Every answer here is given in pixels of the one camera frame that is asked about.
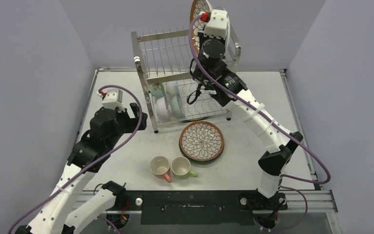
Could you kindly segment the stainless steel dish rack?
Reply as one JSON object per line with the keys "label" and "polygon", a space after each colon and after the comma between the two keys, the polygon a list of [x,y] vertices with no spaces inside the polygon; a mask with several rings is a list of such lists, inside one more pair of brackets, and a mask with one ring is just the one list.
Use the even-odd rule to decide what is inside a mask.
{"label": "stainless steel dish rack", "polygon": [[194,69],[188,29],[131,33],[135,67],[143,89],[153,131],[185,122],[232,114],[206,92],[198,98],[198,86],[190,75]]}

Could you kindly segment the strawberry pattern top plate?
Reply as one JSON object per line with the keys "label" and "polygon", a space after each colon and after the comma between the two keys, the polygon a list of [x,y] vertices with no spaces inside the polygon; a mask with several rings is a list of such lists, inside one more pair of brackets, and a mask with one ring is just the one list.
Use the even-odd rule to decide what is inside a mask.
{"label": "strawberry pattern top plate", "polygon": [[229,19],[229,16],[227,16],[226,18],[226,22],[227,22],[227,25],[226,25],[226,31],[225,31],[225,48],[226,50],[228,50],[229,48],[229,43],[230,43],[230,19]]}

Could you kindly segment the brown rim flower plate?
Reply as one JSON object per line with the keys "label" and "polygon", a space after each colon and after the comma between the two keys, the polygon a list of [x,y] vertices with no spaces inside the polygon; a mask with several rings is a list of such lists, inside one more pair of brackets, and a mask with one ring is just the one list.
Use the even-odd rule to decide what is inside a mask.
{"label": "brown rim flower plate", "polygon": [[[213,7],[211,3],[208,0],[194,0],[192,2],[191,8],[190,8],[190,16],[189,16],[189,22],[192,23],[193,20],[200,15],[201,12],[210,13],[212,11]],[[200,38],[198,36],[199,31],[202,31],[204,28],[204,23],[201,21],[196,21],[193,26],[193,33],[192,33],[192,40],[194,42],[194,48],[196,51],[196,54],[199,54],[199,41]]]}

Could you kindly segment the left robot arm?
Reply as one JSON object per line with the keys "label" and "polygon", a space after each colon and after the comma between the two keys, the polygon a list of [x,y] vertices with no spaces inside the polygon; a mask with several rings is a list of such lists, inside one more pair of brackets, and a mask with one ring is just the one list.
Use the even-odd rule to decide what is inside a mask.
{"label": "left robot arm", "polygon": [[39,213],[27,224],[19,226],[18,234],[79,234],[101,213],[109,208],[120,210],[125,206],[125,188],[113,181],[107,182],[100,194],[73,209],[81,192],[112,153],[124,146],[118,145],[123,134],[131,137],[147,124],[146,113],[136,102],[127,109],[101,107],[90,120],[90,128],[73,147],[61,178],[51,196],[34,207]]}

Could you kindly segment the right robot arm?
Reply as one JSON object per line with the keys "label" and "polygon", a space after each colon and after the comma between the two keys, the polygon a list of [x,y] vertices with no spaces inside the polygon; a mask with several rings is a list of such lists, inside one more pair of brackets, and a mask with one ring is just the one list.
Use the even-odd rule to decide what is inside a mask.
{"label": "right robot arm", "polygon": [[230,71],[223,58],[224,44],[218,39],[205,39],[197,52],[189,42],[196,67],[191,75],[221,106],[235,113],[253,131],[266,148],[258,160],[262,175],[256,189],[256,203],[268,209],[275,203],[282,172],[303,140],[300,132],[280,127],[248,89],[245,82]]}

